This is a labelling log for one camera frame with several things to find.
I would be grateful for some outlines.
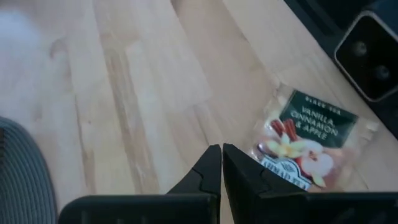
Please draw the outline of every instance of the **wooden table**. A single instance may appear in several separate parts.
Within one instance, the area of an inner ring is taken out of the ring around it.
[[[0,115],[37,141],[59,210],[167,192],[208,145],[243,147],[279,82],[377,120],[282,0],[0,3]],[[381,126],[347,190],[398,190],[397,148]]]

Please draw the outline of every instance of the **black device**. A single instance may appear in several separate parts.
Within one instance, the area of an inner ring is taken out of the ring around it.
[[[285,2],[398,138],[398,1]]]
[[[221,161],[235,224],[398,223],[397,193],[309,194],[231,144],[210,146],[166,195],[82,197],[58,223],[220,223]]]

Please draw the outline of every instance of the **apple slice illustration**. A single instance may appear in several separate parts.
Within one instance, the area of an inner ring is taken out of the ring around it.
[[[296,162],[304,175],[312,177],[314,183],[318,186],[326,187],[323,178],[333,169],[333,158],[323,152],[321,144],[308,139],[304,141],[306,150],[301,157],[296,159]]]

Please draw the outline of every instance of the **green label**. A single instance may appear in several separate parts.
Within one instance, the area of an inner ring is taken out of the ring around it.
[[[340,148],[358,117],[339,107],[294,91],[280,114],[280,120],[292,119],[300,138],[311,139],[325,147]]]

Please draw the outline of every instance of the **black plastic part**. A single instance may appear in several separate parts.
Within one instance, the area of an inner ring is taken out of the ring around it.
[[[235,224],[262,223],[263,201],[268,195],[303,190],[266,169],[232,144],[223,147],[223,172]]]
[[[285,0],[287,5],[332,58],[335,48],[345,31],[340,29],[329,15],[312,0]]]
[[[210,194],[88,196],[69,203],[58,223],[216,224],[217,206]]]
[[[221,148],[210,146],[167,195],[88,196],[69,203],[59,224],[220,223]]]
[[[262,205],[257,208],[257,223],[397,223],[397,199],[397,193],[300,193],[262,197]]]
[[[221,197],[221,148],[210,146],[190,172],[168,194],[206,192]]]
[[[366,47],[366,53],[360,56],[355,49],[358,42]],[[382,98],[398,85],[398,42],[369,16],[358,21],[336,51],[336,58],[372,100]]]

